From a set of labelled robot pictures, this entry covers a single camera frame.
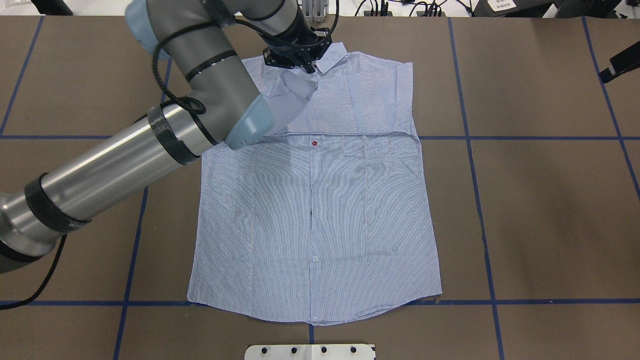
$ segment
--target white metal bracket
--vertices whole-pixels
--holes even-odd
[[[329,0],[302,0],[302,13],[309,22],[324,22]]]
[[[375,360],[376,346],[367,344],[253,345],[244,360]]]

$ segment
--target blue tape line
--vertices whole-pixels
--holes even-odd
[[[577,304],[640,304],[640,299],[520,299],[496,300],[498,305],[577,305]]]
[[[4,119],[2,121],[2,125],[0,125],[0,135],[4,133],[4,128],[6,127],[6,123],[9,121],[9,114],[11,113],[13,102],[15,101],[15,97],[18,95],[18,89],[20,88],[20,84],[22,83],[22,78],[24,77],[24,73],[27,70],[29,59],[31,59],[31,54],[33,53],[33,48],[36,46],[36,40],[38,40],[38,35],[40,34],[40,29],[42,28],[43,22],[44,22],[44,16],[41,16],[40,20],[38,21],[38,27],[36,28],[36,32],[35,34],[33,34],[33,39],[31,39],[31,45],[29,46],[29,51],[27,52],[27,56],[24,59],[24,63],[22,64],[20,75],[18,75],[18,80],[15,82],[15,87],[13,88],[13,93],[11,94],[9,105],[6,107],[6,112],[4,113]]]
[[[2,140],[106,140],[108,135],[0,135]]]
[[[502,135],[431,135],[418,136],[420,140],[619,140],[617,136],[502,136]],[[627,140],[640,140],[640,136],[630,136]]]
[[[2,300],[7,305],[18,300]],[[640,298],[627,299],[504,299],[504,300],[414,300],[404,306],[489,306],[489,305],[579,305],[579,304],[640,304]],[[36,300],[28,306],[123,306],[124,301],[110,300]],[[190,301],[129,301],[128,307],[207,306]]]
[[[171,66],[173,65],[173,59],[169,59],[166,62],[166,72],[164,73],[164,86],[168,88],[169,86],[169,76],[171,75]],[[163,93],[160,97],[160,102],[164,102],[166,100],[166,95]]]
[[[456,306],[456,305],[492,305],[491,300],[414,300],[407,303],[407,306]]]
[[[316,343],[316,332],[314,330],[314,326],[309,324],[309,343],[311,345]]]
[[[633,181],[634,187],[636,188],[636,195],[638,196],[638,200],[640,200],[640,186],[638,185],[638,180],[636,178],[636,173],[634,172],[633,165],[631,165],[631,159],[629,158],[627,147],[625,146],[625,141],[622,137],[622,132],[620,131],[618,120],[616,119],[616,114],[613,111],[613,106],[611,105],[611,100],[609,99],[609,93],[607,92],[607,88],[604,86],[602,79],[600,79],[600,68],[598,67],[598,60],[596,59],[596,54],[593,50],[593,44],[591,43],[591,35],[589,34],[589,27],[587,26],[587,18],[584,16],[582,17],[582,26],[584,27],[584,34],[587,37],[589,52],[591,53],[591,59],[593,60],[593,67],[596,70],[596,76],[598,77],[600,88],[602,89],[602,93],[604,94],[604,99],[607,101],[607,107],[609,108],[609,113],[611,114],[611,120],[613,120],[613,126],[616,128],[616,134],[618,134],[620,147],[622,148],[622,153],[625,155],[625,161],[627,162],[629,174],[631,175],[631,180]]]
[[[122,334],[124,333],[124,325],[127,319],[127,308],[129,307],[129,295],[131,294],[131,284],[133,282],[133,273],[136,268],[136,259],[138,258],[138,247],[140,245],[140,235],[142,234],[142,219],[145,216],[145,208],[147,207],[147,197],[149,189],[145,188],[142,195],[142,204],[140,205],[140,215],[138,217],[138,228],[136,230],[136,239],[133,243],[133,251],[131,252],[131,264],[129,265],[129,276],[127,277],[127,288],[124,293],[124,301],[122,304],[122,313],[120,314],[120,326],[118,327],[118,337],[116,338],[116,346],[113,351],[113,360],[117,360],[120,355],[120,345],[122,344]]]
[[[165,307],[172,307],[172,306],[200,306],[200,304],[196,304],[195,302],[190,302],[190,301],[129,301],[127,303],[128,306],[138,306],[138,307],[145,307],[145,306],[165,306]]]
[[[486,267],[486,277],[489,283],[489,294],[491,300],[495,301],[495,290],[493,288],[493,274],[491,272],[491,260],[489,258],[489,246],[486,242],[486,232],[484,230],[484,217],[482,213],[482,204],[480,203],[480,193],[478,191],[478,183],[476,178],[476,164],[474,163],[473,151],[471,149],[471,137],[469,134],[469,126],[467,122],[467,107],[465,106],[465,99],[462,94],[462,81],[460,79],[460,66],[458,65],[458,54],[456,53],[456,41],[453,34],[453,23],[451,18],[447,18],[449,23],[449,36],[451,37],[451,51],[453,53],[453,65],[456,71],[456,81],[458,83],[458,97],[460,98],[460,110],[462,112],[462,124],[465,128],[465,137],[467,140],[467,153],[469,156],[469,165],[471,167],[471,179],[473,180],[474,193],[476,196],[476,208],[478,217],[480,219],[480,228],[482,231],[482,243],[484,247],[484,265]],[[498,307],[496,304],[492,304],[493,310],[493,324],[495,326],[495,338],[498,345],[498,355],[500,360],[504,360],[504,350],[502,347],[502,332],[500,331],[500,320],[498,317]]]
[[[0,301],[0,305],[13,304],[17,300]],[[122,301],[108,300],[36,300],[27,306],[122,306]]]

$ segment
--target black tape band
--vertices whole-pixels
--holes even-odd
[[[207,141],[210,142],[211,145],[216,146],[218,142],[216,141],[216,139],[213,138],[213,136],[211,135],[209,130],[207,130],[207,128],[204,126],[202,121],[200,121],[200,118],[198,117],[198,115],[194,113],[189,113],[189,114],[191,115],[193,122],[196,123],[196,126],[198,126],[198,128],[200,129],[200,132],[204,135],[204,137],[207,138]]]
[[[175,137],[175,133],[173,133],[171,125],[169,125],[169,122],[164,117],[160,106],[151,108],[147,113],[147,119],[156,139],[175,162],[180,165],[189,165],[193,160],[199,158],[199,156],[189,150],[182,140],[178,140],[178,138]]]
[[[203,72],[205,69],[223,61],[224,59],[230,57],[230,56],[237,56],[238,53],[233,51],[233,50],[229,50],[229,51],[225,51],[224,53],[220,53],[214,57],[212,57],[211,59],[204,61],[203,63],[201,63],[200,65],[196,66],[195,68],[193,68],[193,70],[189,71],[188,74],[186,74],[184,76],[185,79],[187,79],[187,82],[191,81],[191,79],[195,78],[196,75],[198,75],[199,73]]]
[[[78,230],[91,222],[74,219],[60,210],[51,201],[42,188],[42,174],[38,179],[24,187],[24,196],[27,206],[36,218],[46,227],[59,233],[70,233]]]
[[[250,20],[250,21],[263,21],[266,19],[270,19],[272,16],[274,16],[276,13],[278,13],[280,11],[280,9],[282,9],[282,7],[284,6],[286,0],[282,0],[280,2],[280,5],[278,5],[278,8],[276,8],[276,10],[273,10],[269,15],[265,15],[263,17],[248,17],[245,16],[245,19]]]
[[[4,256],[5,258],[13,261],[18,261],[19,263],[32,263],[42,258],[42,256],[29,256],[21,252],[17,252],[2,241],[0,241],[0,256]]]

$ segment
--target wrinkled fabric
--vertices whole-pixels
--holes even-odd
[[[262,92],[275,122],[267,135],[281,131],[296,119],[317,89],[317,81],[282,72],[281,76]]]
[[[412,65],[342,44],[313,74],[244,65],[263,92],[287,72],[317,90],[278,133],[203,154],[188,299],[333,325],[441,293]]]

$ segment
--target table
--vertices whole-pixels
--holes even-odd
[[[4,192],[160,100],[121,17],[1,17],[0,33]],[[640,71],[601,86],[598,68],[638,34],[637,20],[341,19],[349,51],[414,62],[443,294],[334,327],[188,303],[196,163],[69,236],[38,301],[0,312],[3,357],[241,359],[252,344],[310,342],[374,343],[380,359],[634,357]],[[228,35],[242,57],[264,47],[248,29]],[[0,300],[31,295],[51,259],[2,275]]]

